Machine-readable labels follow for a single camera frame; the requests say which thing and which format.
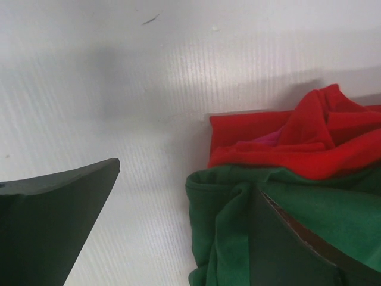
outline scratch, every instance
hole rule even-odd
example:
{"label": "scratch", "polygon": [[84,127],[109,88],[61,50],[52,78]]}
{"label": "scratch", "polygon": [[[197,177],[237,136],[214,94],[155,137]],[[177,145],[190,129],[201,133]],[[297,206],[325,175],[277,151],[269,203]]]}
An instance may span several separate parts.
{"label": "scratch", "polygon": [[159,16],[160,16],[160,14],[157,14],[154,18],[150,19],[150,20],[147,21],[147,22],[144,22],[144,23],[142,24],[142,26],[147,25],[147,24],[149,24],[150,22],[155,21],[155,20],[157,19],[157,17],[159,17]]}

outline pink fabric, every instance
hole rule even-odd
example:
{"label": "pink fabric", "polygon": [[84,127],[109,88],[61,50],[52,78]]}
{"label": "pink fabric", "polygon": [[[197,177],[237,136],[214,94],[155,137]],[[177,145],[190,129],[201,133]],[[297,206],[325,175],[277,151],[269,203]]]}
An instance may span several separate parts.
{"label": "pink fabric", "polygon": [[280,134],[282,133],[282,129],[283,129],[283,127],[280,128],[278,131],[264,135],[262,137],[254,139],[252,141],[238,141],[237,144],[242,145],[242,144],[246,144],[247,142],[256,142],[256,143],[261,143],[261,144],[267,145],[267,146],[276,146],[278,144]]}

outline folded green fabric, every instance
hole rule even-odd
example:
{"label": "folded green fabric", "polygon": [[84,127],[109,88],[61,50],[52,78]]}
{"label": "folded green fabric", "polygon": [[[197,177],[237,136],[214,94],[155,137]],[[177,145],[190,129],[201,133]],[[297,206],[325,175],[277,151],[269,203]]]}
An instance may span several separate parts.
{"label": "folded green fabric", "polygon": [[248,203],[253,189],[327,242],[381,271],[381,167],[311,181],[284,168],[219,166],[191,174],[191,286],[249,286]]}

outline fabric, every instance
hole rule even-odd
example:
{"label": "fabric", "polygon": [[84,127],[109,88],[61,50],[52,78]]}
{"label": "fabric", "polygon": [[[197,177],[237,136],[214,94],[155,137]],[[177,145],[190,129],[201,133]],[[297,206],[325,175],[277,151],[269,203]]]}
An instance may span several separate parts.
{"label": "fabric", "polygon": [[191,286],[249,286],[248,202],[255,188],[336,248],[381,271],[380,183],[381,167],[325,181],[285,168],[234,165],[190,175],[186,193],[198,267]]}
{"label": "fabric", "polygon": [[[270,134],[264,135],[257,139],[252,140],[252,142],[261,143],[267,146],[276,146],[278,144],[280,134],[282,133],[282,129],[280,128],[278,131],[272,132]],[[238,141],[237,144],[245,144],[246,141]]]}
{"label": "fabric", "polygon": [[[381,159],[381,105],[360,106],[338,85],[311,91],[294,111],[212,116],[210,122],[208,167],[279,166],[322,180],[356,172]],[[253,141],[282,126],[276,146]]]}

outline red cloth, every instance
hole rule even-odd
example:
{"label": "red cloth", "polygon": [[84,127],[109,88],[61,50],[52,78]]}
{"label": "red cloth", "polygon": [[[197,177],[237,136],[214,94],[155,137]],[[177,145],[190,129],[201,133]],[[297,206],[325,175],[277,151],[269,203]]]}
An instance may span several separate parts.
{"label": "red cloth", "polygon": [[[311,91],[294,111],[211,116],[210,122],[208,167],[283,166],[305,178],[322,180],[381,159],[381,105],[358,105],[338,85]],[[253,142],[282,126],[276,146]]]}

